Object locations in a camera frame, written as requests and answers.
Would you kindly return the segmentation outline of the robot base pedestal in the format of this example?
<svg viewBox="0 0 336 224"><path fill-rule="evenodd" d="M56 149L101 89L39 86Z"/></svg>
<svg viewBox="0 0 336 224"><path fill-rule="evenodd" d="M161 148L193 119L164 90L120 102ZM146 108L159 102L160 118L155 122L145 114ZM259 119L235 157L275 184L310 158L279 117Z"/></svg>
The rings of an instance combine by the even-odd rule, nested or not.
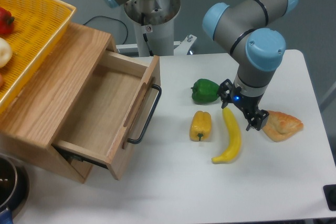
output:
<svg viewBox="0 0 336 224"><path fill-rule="evenodd" d="M124 4L140 57L173 55L174 20L180 8L180 0L129 0Z"/></svg>

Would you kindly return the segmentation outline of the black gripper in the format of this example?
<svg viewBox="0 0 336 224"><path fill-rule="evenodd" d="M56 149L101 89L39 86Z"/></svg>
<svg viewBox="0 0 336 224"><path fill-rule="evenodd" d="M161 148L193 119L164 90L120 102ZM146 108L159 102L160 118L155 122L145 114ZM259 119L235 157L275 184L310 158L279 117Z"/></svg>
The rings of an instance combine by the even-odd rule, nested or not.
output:
<svg viewBox="0 0 336 224"><path fill-rule="evenodd" d="M240 86L236 87L229 79L226 79L219 85L217 96L222 102L221 108L233 103L243 113L248 121L246 131L250 129L260 131L266 125L269 112L258 108L263 94L255 95L253 92L245 94Z"/></svg>

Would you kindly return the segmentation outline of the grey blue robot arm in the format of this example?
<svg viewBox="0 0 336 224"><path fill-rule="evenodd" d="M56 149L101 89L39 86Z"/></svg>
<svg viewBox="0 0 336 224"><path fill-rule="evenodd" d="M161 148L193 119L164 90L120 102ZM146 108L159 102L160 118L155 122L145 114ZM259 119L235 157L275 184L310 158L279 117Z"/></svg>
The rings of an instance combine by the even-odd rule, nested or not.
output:
<svg viewBox="0 0 336 224"><path fill-rule="evenodd" d="M115 8L123 6L134 24L140 56L170 56L174 52L174 19L180 0L104 0ZM298 0L243 0L231 7L213 5L205 14L202 27L238 63L234 81L220 85L222 105L240 109L249 128L261 130L269 118L258 105L276 69L282 62L286 42L268 24L285 16Z"/></svg>

